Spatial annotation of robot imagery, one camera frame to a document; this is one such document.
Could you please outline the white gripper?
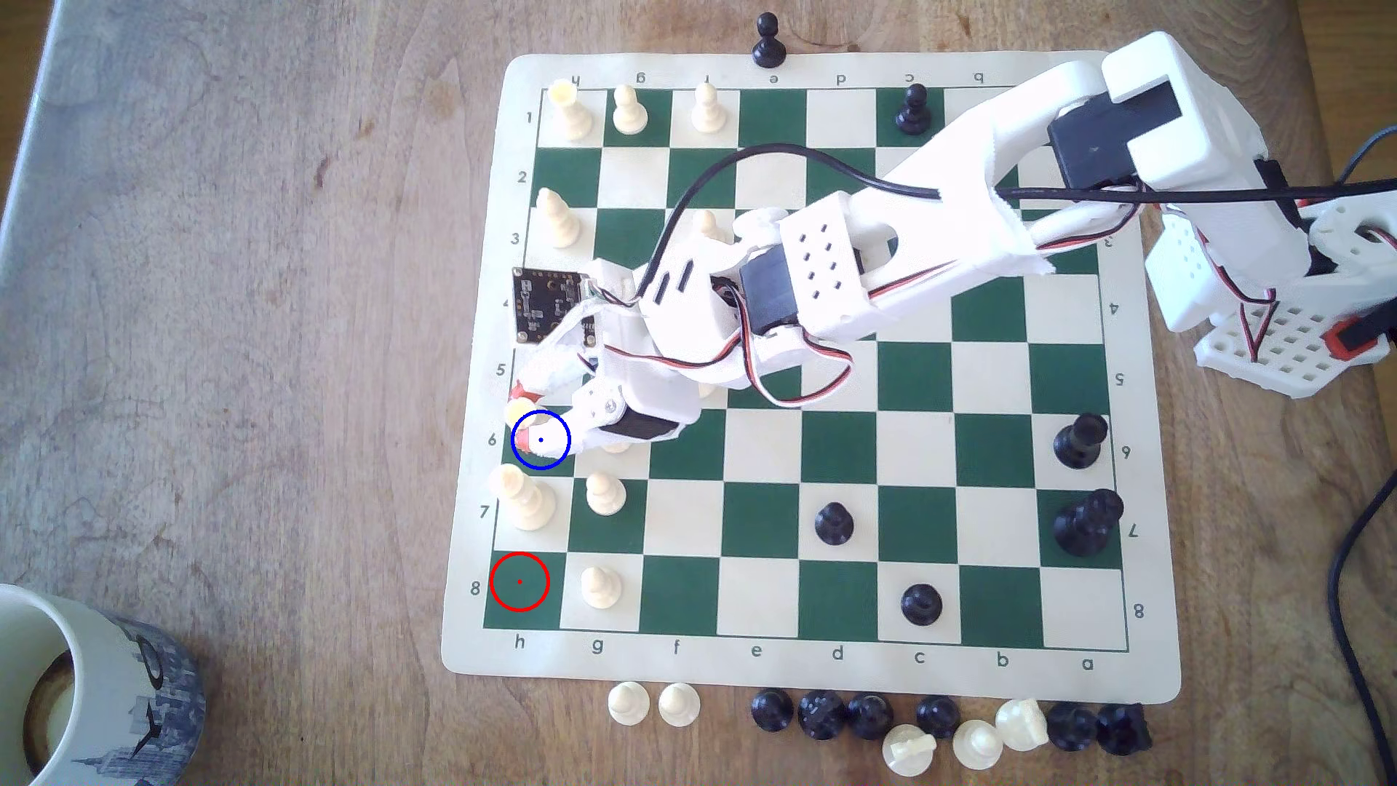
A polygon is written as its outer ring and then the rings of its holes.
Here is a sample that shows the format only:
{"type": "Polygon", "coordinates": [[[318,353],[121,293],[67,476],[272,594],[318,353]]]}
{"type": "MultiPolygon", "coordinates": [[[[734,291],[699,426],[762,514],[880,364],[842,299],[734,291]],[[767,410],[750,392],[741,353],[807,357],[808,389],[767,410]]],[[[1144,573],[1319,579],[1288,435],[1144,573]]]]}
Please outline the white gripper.
{"type": "Polygon", "coordinates": [[[679,243],[666,250],[645,290],[641,269],[590,262],[585,274],[606,293],[624,297],[626,306],[608,304],[598,313],[598,349],[592,327],[571,327],[518,350],[509,402],[528,403],[520,410],[520,452],[562,459],[673,438],[697,420],[701,385],[733,384],[740,376],[738,309],[719,288],[735,282],[754,249],[679,243]],[[588,376],[594,378],[585,384],[588,376]],[[560,416],[536,403],[570,401],[576,390],[574,408],[560,416]]]}

